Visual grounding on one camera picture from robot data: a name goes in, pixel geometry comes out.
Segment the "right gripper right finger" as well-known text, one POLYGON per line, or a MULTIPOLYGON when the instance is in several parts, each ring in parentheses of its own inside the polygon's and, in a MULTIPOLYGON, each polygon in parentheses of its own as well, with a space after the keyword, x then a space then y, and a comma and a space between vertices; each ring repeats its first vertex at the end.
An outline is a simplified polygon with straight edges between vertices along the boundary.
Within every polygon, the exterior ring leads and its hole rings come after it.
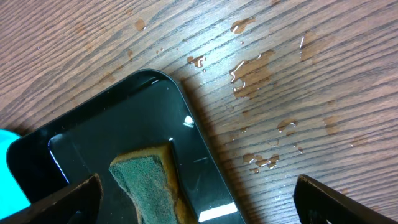
POLYGON ((397 224, 304 174, 298 176, 293 198, 301 223, 397 224))

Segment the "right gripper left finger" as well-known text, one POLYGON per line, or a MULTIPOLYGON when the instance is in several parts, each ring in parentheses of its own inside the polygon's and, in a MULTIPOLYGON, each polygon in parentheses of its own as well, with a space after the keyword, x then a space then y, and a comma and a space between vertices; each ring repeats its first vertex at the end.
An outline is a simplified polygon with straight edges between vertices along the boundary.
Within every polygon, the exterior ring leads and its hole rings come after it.
POLYGON ((103 200, 98 174, 68 185, 1 220, 1 224, 96 223, 103 200))

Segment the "green and yellow sponge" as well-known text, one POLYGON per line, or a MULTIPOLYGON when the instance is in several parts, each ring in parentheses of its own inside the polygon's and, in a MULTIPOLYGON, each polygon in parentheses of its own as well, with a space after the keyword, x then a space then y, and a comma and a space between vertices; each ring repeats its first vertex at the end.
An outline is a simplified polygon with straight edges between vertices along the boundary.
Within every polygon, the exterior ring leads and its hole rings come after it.
POLYGON ((196 223, 180 188, 170 143, 118 155, 109 171, 132 200, 139 223, 196 223))

